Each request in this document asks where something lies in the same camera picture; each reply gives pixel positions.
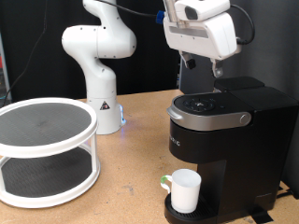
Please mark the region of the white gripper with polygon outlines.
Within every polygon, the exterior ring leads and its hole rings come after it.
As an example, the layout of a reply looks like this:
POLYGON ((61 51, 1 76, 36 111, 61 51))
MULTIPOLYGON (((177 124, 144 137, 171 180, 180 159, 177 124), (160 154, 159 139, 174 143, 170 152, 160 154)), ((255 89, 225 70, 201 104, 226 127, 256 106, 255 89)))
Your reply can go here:
POLYGON ((228 13, 222 13, 205 21, 190 21, 185 28, 179 28, 175 22, 164 18, 164 34, 171 49, 181 50, 185 66, 196 66, 192 54, 208 57, 212 62, 215 78, 223 75, 223 61, 237 50, 235 27, 228 13))

